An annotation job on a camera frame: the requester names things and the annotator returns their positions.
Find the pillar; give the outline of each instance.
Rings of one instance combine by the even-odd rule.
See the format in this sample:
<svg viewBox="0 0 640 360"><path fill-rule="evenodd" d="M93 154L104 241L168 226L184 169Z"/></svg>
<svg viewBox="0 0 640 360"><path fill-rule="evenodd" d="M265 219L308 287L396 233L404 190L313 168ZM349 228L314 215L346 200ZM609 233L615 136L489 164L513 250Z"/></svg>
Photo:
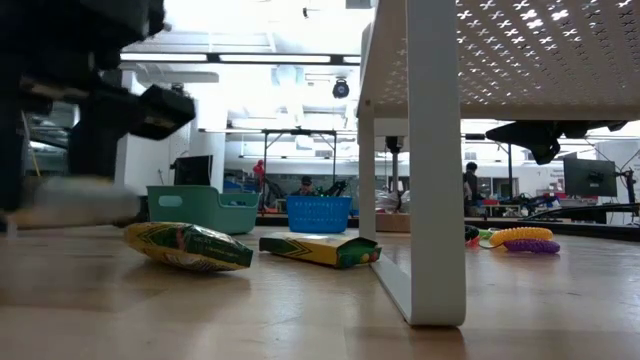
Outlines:
<svg viewBox="0 0 640 360"><path fill-rule="evenodd" d="M406 0L412 325L466 311L456 4Z"/></svg>
<svg viewBox="0 0 640 360"><path fill-rule="evenodd" d="M123 71L122 86L140 95L146 88L137 81L135 72ZM171 185L171 138L150 140L127 134L118 141L114 183L124 185L140 196L147 195L147 186Z"/></svg>
<svg viewBox="0 0 640 360"><path fill-rule="evenodd" d="M375 131L373 111L363 107L358 114L358 185L360 204L360 236L370 240L376 238L375 198Z"/></svg>
<svg viewBox="0 0 640 360"><path fill-rule="evenodd" d="M211 186L223 192L224 184L224 133L199 132L200 128L225 129L227 107L222 88L217 83L185 84L185 90L196 102L196 118L191 122L189 156L213 155Z"/></svg>

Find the ceiling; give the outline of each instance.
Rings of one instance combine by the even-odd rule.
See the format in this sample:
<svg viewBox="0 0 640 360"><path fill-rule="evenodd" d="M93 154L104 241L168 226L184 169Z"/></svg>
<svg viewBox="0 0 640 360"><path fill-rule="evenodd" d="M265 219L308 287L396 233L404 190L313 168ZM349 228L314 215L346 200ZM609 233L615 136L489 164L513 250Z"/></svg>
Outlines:
<svg viewBox="0 0 640 360"><path fill-rule="evenodd" d="M640 2L456 0L462 117L640 118ZM404 1L380 0L362 101L407 115Z"/></svg>
<svg viewBox="0 0 640 360"><path fill-rule="evenodd" d="M336 117L355 117L360 95L357 66L129 63L122 68L158 83L167 82L171 74L177 73L216 74L223 89L223 99L218 101L225 104L228 118L236 122L236 127L246 127L242 121L262 121L260 128L311 125L319 129L322 126L317 123L329 123ZM338 78L347 80L350 89L347 98L333 97Z"/></svg>
<svg viewBox="0 0 640 360"><path fill-rule="evenodd" d="M164 3L171 31L124 51L360 54L362 30L373 16L370 0Z"/></svg>

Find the blue plastic basket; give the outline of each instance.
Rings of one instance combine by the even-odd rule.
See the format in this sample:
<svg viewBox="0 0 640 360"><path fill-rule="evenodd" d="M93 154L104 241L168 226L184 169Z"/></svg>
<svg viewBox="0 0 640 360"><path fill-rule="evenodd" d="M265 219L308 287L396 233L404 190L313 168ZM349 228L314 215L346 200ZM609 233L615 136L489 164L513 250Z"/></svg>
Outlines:
<svg viewBox="0 0 640 360"><path fill-rule="evenodd" d="M350 209L350 197L288 196L289 229L302 233L341 233L347 229Z"/></svg>

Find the desk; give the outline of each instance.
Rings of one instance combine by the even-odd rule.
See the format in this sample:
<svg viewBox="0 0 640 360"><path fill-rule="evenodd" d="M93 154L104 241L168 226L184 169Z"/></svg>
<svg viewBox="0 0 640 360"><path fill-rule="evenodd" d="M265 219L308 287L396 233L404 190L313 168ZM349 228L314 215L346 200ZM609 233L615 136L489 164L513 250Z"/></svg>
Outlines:
<svg viewBox="0 0 640 360"><path fill-rule="evenodd" d="M276 210L279 213L285 213L285 204L287 203L287 199L276 199Z"/></svg>
<svg viewBox="0 0 640 360"><path fill-rule="evenodd" d="M482 208L484 209L488 209L489 213L487 214L487 216L489 217L493 217L493 209L494 208L515 208L516 212L518 213L518 215L520 215L520 210L521 210L521 206L520 205L482 205Z"/></svg>
<svg viewBox="0 0 640 360"><path fill-rule="evenodd" d="M640 284L620 281L640 277L637 267L620 265L640 256L635 244L612 248L608 241L557 236L559 256L465 251L474 305L458 331L408 329L369 266L338 271L259 253L258 239L273 231L287 230L256 227L236 237L255 251L251 268L210 276L149 261L111 226L21 231L16 241L3 239L0 261L10 276L0 279L2 358L84 353L110 360L115 349L120 358L139 360L186 358L185 351L193 360L263 354L315 360L320 350L333 359L402 360L429 351L440 359L565 360L629 359L640 351L640 336L629 331L637 327L629 314L640 306ZM411 271L409 235L377 240L401 271ZM562 271L574 268L579 281ZM291 273L299 276L295 282L273 286ZM562 321L552 306L522 306L543 303L563 305ZM284 344L282 336L295 341ZM74 346L80 343L85 350Z"/></svg>

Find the white wall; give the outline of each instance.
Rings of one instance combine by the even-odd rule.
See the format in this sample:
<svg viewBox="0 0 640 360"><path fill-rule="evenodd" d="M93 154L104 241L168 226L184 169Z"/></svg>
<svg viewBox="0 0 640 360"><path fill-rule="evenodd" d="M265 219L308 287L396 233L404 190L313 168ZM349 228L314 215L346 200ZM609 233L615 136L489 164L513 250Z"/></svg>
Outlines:
<svg viewBox="0 0 640 360"><path fill-rule="evenodd" d="M199 128L224 129L227 126L227 106L220 84L186 84L196 100L196 118L191 121L189 156L213 155L211 186L223 191L225 138L223 133L199 132Z"/></svg>
<svg viewBox="0 0 640 360"><path fill-rule="evenodd" d="M123 86L133 94L145 91L135 73L123 72ZM189 126L170 137L155 141L127 134L118 142L116 176L114 182L134 190L138 195L147 194L147 186L173 183L169 165L189 146Z"/></svg>
<svg viewBox="0 0 640 360"><path fill-rule="evenodd" d="M625 170L633 170L635 172L636 184L634 185L634 191L636 197L640 194L640 181L638 176L640 175L640 157L638 152L640 151L640 140L624 140L624 141L606 141L596 144L598 160L610 160L616 163L617 171L622 168ZM619 202L622 204L629 203L629 195L627 189L622 185L622 178L618 178L618 197L600 198L600 203ZM625 225L631 222L631 215L625 213L610 214L607 217L608 221L613 225Z"/></svg>
<svg viewBox="0 0 640 360"><path fill-rule="evenodd" d="M264 144L261 142L245 142L230 141L226 144L226 169L244 170L248 173L252 172L253 166L259 160L259 158L244 158L240 159L238 156L253 155L262 156ZM269 148L269 155L291 155L291 152L295 151L295 143L283 142L275 143ZM460 164L460 174L462 174L466 161ZM272 174L331 174L332 173L332 161L331 160L297 160L297 159L267 159L267 173ZM398 166L400 176L409 175L409 161L403 161ZM337 161L336 164L337 175L358 175L358 163ZM386 174L391 176L391 161L387 161ZM376 175L385 175L385 163L376 161ZM437 175L437 170L434 170L434 176ZM478 163L477 175L480 177L502 177L509 176L509 171L506 163L500 164L486 164ZM550 164L545 166L538 166L533 163L520 164L516 163L513 166L513 177L518 178L519 190L521 193L529 193L531 196L536 196L537 190L548 189L549 184L557 182L558 178L564 177L564 171L562 164Z"/></svg>

